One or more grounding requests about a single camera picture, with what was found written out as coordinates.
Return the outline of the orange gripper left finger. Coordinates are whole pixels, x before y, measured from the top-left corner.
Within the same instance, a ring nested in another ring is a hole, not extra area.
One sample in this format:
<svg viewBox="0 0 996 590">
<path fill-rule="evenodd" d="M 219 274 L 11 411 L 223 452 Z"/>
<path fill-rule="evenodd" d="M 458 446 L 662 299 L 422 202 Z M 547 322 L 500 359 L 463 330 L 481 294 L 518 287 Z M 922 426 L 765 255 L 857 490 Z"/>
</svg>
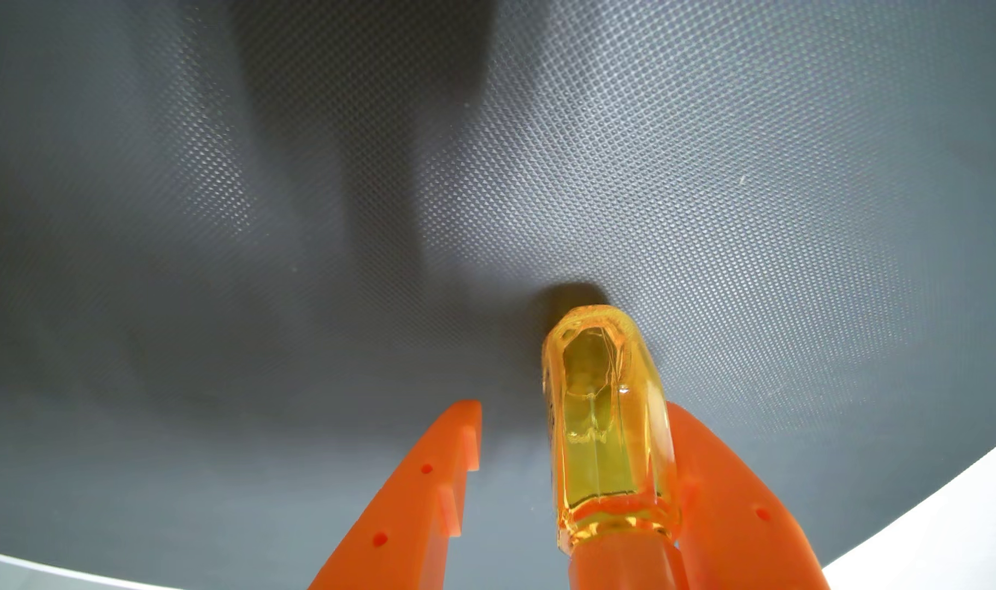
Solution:
<svg viewBox="0 0 996 590">
<path fill-rule="evenodd" d="M 442 589 L 462 533 L 466 476 L 480 466 L 482 405 L 452 404 L 401 460 L 310 589 Z"/>
</svg>

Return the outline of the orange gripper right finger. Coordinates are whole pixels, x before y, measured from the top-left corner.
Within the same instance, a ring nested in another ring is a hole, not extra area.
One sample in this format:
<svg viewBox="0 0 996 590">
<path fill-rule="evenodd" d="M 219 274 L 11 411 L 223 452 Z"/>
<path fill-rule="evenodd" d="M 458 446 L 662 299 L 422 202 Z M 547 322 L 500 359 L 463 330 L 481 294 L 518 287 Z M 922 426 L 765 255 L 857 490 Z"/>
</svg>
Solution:
<svg viewBox="0 0 996 590">
<path fill-rule="evenodd" d="M 687 409 L 668 418 L 688 589 L 829 589 L 807 536 L 746 463 Z"/>
</svg>

